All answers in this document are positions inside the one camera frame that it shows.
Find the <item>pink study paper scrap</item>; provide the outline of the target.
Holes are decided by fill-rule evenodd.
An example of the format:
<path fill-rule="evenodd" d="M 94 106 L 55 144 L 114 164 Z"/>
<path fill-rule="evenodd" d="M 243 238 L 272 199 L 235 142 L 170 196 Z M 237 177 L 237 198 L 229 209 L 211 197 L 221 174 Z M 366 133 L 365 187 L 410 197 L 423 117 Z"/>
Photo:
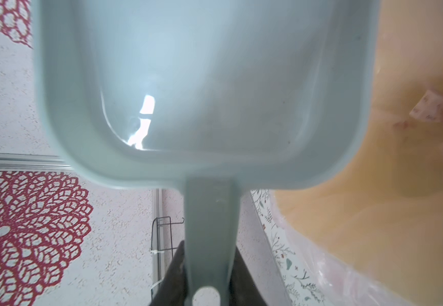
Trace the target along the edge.
<path fill-rule="evenodd" d="M 443 122 L 443 93 L 427 90 L 409 115 L 422 122 Z"/>

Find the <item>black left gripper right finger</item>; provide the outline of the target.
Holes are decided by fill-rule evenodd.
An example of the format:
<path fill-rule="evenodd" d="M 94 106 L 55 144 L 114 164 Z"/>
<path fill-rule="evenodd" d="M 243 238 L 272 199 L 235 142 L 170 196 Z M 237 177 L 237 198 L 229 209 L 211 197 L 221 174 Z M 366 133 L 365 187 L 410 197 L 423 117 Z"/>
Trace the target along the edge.
<path fill-rule="evenodd" d="M 229 286 L 229 306 L 267 306 L 238 248 Z"/>

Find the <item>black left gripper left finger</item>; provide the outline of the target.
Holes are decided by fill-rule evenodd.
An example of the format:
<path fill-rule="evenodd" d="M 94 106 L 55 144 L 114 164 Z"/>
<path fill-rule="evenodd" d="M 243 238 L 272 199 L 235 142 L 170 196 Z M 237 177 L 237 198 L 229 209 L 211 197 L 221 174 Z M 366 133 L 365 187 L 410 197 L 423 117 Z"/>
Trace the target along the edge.
<path fill-rule="evenodd" d="M 188 295 L 188 285 L 184 269 L 184 241 L 178 245 L 165 277 L 150 306 L 183 306 Z"/>

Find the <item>grey-green plastic dustpan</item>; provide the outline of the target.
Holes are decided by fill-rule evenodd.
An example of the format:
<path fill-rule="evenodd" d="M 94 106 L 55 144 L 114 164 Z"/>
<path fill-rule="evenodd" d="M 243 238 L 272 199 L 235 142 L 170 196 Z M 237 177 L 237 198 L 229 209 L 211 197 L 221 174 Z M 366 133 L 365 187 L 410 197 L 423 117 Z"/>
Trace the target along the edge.
<path fill-rule="evenodd" d="M 379 1 L 32 1 L 50 146 L 184 196 L 187 296 L 228 305 L 242 195 L 325 182 L 368 124 Z"/>

